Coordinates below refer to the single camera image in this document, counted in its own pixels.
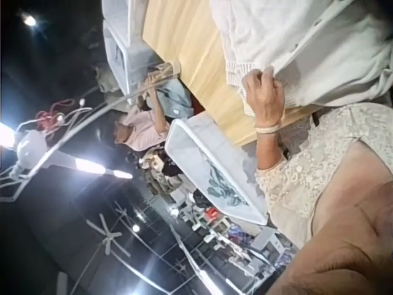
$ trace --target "wooden table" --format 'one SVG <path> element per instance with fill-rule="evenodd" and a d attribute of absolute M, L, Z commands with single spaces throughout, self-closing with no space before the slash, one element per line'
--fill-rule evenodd
<path fill-rule="evenodd" d="M 143 39 L 163 60 L 180 61 L 183 83 L 233 143 L 242 146 L 256 139 L 254 118 L 244 114 L 241 97 L 226 83 L 221 38 L 209 0 L 150 0 Z M 288 109 L 284 125 L 317 109 Z"/>

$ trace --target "white tray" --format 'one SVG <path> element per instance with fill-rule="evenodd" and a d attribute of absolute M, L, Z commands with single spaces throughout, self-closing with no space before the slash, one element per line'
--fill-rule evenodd
<path fill-rule="evenodd" d="M 250 173 L 254 174 L 254 171 L 243 171 L 243 163 L 248 160 L 247 154 L 226 139 L 206 112 L 187 121 L 174 120 L 165 150 L 184 174 L 223 214 L 255 224 L 267 223 L 265 198 L 263 194 L 258 193 L 256 181 L 249 180 Z M 228 199 L 211 193 L 212 166 L 220 171 L 224 182 L 244 203 L 231 206 Z"/>

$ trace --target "plastic storage bin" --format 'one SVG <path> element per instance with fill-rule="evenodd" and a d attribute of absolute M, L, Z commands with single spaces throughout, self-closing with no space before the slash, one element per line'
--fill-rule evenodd
<path fill-rule="evenodd" d="M 223 214 L 255 224 L 267 223 L 264 195 L 258 193 L 255 178 L 250 178 L 255 171 L 243 170 L 247 154 L 226 139 L 206 112 L 187 121 L 174 120 L 165 150 Z M 229 202 L 229 195 L 237 196 L 240 202 Z"/>
<path fill-rule="evenodd" d="M 102 0 L 104 19 L 126 46 L 142 38 L 147 4 L 148 0 Z"/>
<path fill-rule="evenodd" d="M 108 64 L 123 94 L 130 94 L 146 78 L 147 67 L 160 59 L 141 39 L 127 47 L 106 20 L 103 33 Z"/>

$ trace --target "hand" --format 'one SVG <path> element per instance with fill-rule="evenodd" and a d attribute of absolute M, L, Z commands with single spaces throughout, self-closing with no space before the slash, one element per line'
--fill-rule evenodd
<path fill-rule="evenodd" d="M 247 103 L 255 114 L 255 126 L 269 128 L 280 123 L 284 114 L 284 89 L 282 84 L 273 78 L 273 68 L 264 72 L 251 70 L 243 78 Z"/>

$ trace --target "person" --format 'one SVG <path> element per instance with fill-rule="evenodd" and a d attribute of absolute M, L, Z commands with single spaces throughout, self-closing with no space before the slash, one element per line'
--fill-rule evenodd
<path fill-rule="evenodd" d="M 243 79 L 255 114 L 256 178 L 271 221 L 302 248 L 335 213 L 393 179 L 393 110 L 371 102 L 325 109 L 285 135 L 285 97 L 273 71 L 255 69 Z M 287 140 L 288 159 L 279 136 Z"/>
<path fill-rule="evenodd" d="M 393 294 L 393 182 L 361 199 L 332 215 L 267 295 Z"/>
<path fill-rule="evenodd" d="M 146 83 L 155 82 L 155 76 L 148 76 Z M 169 123 L 153 87 L 148 90 L 153 110 L 139 111 L 133 107 L 125 117 L 115 123 L 115 144 L 125 144 L 132 150 L 141 152 L 165 141 Z"/>

